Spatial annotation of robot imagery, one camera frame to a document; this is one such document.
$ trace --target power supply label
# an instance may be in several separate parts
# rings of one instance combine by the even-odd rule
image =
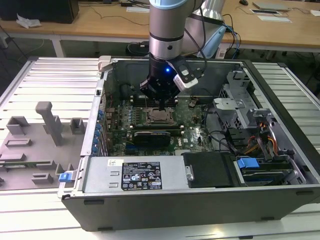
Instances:
[[[121,188],[123,191],[162,189],[160,162],[124,162]]]

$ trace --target motherboard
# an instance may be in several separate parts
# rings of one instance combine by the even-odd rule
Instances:
[[[213,151],[203,125],[206,106],[196,104],[195,98],[176,98],[164,110],[147,99],[139,103],[117,102],[111,96],[106,99],[98,122],[102,128],[98,145],[104,150],[97,149],[94,156],[172,156]]]

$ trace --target wooden desk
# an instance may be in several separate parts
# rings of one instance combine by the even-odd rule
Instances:
[[[287,17],[292,23],[262,21],[257,14],[252,14],[250,11],[250,9],[257,9],[252,2],[253,0],[248,0],[249,5],[243,6],[238,0],[226,0],[222,11],[223,14],[230,14],[233,18],[234,30],[241,35],[240,48],[320,52],[320,17],[292,9],[285,13],[281,12],[282,16],[280,16]],[[303,10],[320,9],[320,4],[315,2],[285,0],[254,0],[254,2],[278,3],[288,8]],[[225,16],[224,20],[226,24],[231,25],[229,16]],[[226,43],[232,43],[232,40],[231,33],[226,33],[220,47],[227,49],[230,44]]]
[[[305,10],[319,10],[319,3],[284,1],[284,0],[255,0],[261,2],[281,3],[289,8]],[[233,18],[234,29],[241,35],[242,49],[261,49],[276,51],[320,52],[320,17],[304,14],[298,9],[292,9],[288,18],[292,23],[268,22],[260,20],[250,9],[256,9],[252,0],[249,5],[239,4],[239,0],[226,0],[223,14],[230,14]],[[79,14],[72,24],[42,22],[41,27],[26,29],[15,21],[0,21],[1,26],[16,38],[34,38],[52,40],[57,57],[64,57],[61,40],[93,41],[93,42],[141,42],[149,38],[149,14],[127,12],[125,7],[93,6],[85,7],[81,4]],[[225,22],[230,25],[228,16]],[[220,45],[220,50],[225,51],[230,47],[233,38],[226,33]]]
[[[126,7],[93,6],[81,4],[79,13],[72,24],[41,22],[42,26],[26,29],[15,21],[0,20],[1,26],[14,38],[49,39],[52,41],[57,57],[65,57],[60,41],[91,42],[142,42],[149,39],[149,14],[127,12]]]

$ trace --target aluminum extrusion table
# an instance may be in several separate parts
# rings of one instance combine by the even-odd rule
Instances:
[[[28,61],[0,98],[0,142],[8,133],[6,122],[11,116],[22,113],[30,123],[43,123],[41,117],[33,113],[37,101],[52,101],[53,112],[61,116],[61,122],[70,121],[70,112],[87,120],[100,79],[97,65],[96,58],[41,57]],[[320,151],[319,100],[285,66],[254,65]],[[300,207],[277,221],[86,232],[58,199],[57,191],[57,188],[0,191],[0,239],[62,236],[78,240],[236,240],[245,236],[264,240],[320,239],[320,204],[316,203]]]

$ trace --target blue tab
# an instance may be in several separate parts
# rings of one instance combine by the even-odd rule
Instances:
[[[72,180],[72,174],[71,173],[61,173],[60,176],[59,176],[59,182],[60,183],[71,183]]]
[[[238,163],[239,168],[251,168],[256,169],[259,168],[259,163],[256,158],[253,157],[243,157],[236,161]]]

